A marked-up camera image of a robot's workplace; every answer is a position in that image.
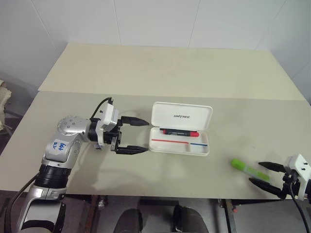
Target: white wall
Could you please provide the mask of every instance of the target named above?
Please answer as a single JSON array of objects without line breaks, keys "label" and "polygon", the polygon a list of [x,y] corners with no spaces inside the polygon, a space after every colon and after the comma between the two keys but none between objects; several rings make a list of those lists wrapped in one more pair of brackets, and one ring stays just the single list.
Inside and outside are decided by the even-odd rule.
[{"label": "white wall", "polygon": [[0,0],[0,79],[35,90],[67,42],[271,50],[311,102],[310,0]]}]

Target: green highlighter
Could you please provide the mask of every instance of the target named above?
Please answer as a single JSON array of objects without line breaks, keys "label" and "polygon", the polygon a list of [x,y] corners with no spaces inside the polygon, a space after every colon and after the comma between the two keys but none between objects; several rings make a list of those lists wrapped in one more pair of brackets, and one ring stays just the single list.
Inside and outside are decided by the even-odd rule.
[{"label": "green highlighter", "polygon": [[266,175],[260,171],[257,171],[256,169],[246,165],[245,163],[243,163],[242,161],[240,161],[238,159],[232,159],[231,165],[233,167],[235,167],[236,169],[241,170],[241,171],[247,173],[248,175],[250,175],[256,179],[266,181],[266,182],[268,182],[270,180],[270,177],[268,175]]}]

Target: blue line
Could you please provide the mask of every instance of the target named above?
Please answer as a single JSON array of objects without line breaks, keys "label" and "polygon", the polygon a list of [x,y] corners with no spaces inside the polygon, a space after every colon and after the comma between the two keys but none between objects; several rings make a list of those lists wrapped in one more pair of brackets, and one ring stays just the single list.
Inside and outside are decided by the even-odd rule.
[{"label": "blue line", "polygon": [[207,144],[200,144],[200,143],[190,143],[191,145],[197,145],[197,146],[204,146],[207,147]]}]

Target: handwritten label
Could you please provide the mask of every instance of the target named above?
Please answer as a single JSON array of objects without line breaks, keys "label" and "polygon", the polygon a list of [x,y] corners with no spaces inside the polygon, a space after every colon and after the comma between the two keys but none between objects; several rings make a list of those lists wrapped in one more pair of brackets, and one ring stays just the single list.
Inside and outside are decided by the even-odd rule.
[{"label": "handwritten label", "polygon": [[68,145],[68,142],[56,139],[52,142],[50,153],[54,155],[58,155],[62,151],[66,150],[67,145]]}]

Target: red line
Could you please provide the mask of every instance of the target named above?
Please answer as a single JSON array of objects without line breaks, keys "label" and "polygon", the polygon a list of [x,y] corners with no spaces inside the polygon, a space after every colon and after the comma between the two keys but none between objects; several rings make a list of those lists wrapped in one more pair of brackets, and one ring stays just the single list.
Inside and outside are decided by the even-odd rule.
[{"label": "red line", "polygon": [[161,139],[151,139],[151,141],[158,141],[158,142],[175,142],[175,143],[185,143],[185,144],[189,144],[189,142],[171,141],[171,140],[161,140]]}]

